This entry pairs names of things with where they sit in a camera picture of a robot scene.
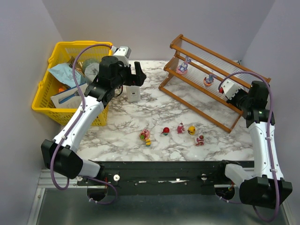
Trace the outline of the purple bunny orange cup toy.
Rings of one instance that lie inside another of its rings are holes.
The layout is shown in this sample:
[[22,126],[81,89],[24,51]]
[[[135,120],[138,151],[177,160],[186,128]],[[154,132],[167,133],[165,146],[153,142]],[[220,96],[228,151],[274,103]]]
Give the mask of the purple bunny orange cup toy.
[[207,77],[205,77],[203,79],[204,86],[205,87],[210,87],[213,84],[215,78],[216,78],[216,75],[209,74]]

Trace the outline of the purple bunny pink base toy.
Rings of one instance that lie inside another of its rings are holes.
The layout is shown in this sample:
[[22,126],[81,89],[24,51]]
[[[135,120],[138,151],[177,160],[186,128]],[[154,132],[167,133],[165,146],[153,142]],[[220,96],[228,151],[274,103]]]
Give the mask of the purple bunny pink base toy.
[[191,62],[191,59],[186,56],[185,60],[176,68],[176,72],[180,75],[185,75],[188,71],[188,65]]

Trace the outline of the pink figure toy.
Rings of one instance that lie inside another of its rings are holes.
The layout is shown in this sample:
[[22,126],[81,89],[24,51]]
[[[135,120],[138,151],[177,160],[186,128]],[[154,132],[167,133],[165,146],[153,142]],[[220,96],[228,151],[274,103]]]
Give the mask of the pink figure toy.
[[183,134],[184,132],[185,132],[184,125],[183,125],[183,123],[181,122],[181,123],[177,126],[177,133],[178,133],[178,134]]

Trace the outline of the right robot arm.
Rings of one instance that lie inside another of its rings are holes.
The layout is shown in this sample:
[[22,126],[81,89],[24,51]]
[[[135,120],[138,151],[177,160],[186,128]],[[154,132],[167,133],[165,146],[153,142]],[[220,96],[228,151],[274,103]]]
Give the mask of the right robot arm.
[[254,174],[242,166],[227,163],[225,176],[238,188],[243,204],[275,209],[292,192],[292,184],[285,181],[279,167],[274,141],[275,119],[266,109],[269,90],[265,82],[253,81],[249,91],[226,80],[220,88],[227,102],[243,111],[254,149]]

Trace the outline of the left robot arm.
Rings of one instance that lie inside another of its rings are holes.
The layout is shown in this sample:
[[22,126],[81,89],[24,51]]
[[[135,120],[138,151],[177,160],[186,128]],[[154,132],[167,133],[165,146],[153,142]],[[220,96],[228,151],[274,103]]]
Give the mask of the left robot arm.
[[69,179],[77,176],[102,179],[104,166],[77,155],[79,144],[96,117],[115,96],[115,90],[122,85],[142,86],[146,74],[140,63],[131,67],[115,56],[105,56],[99,64],[99,73],[86,88],[84,99],[64,129],[53,140],[44,140],[41,151],[45,166]]

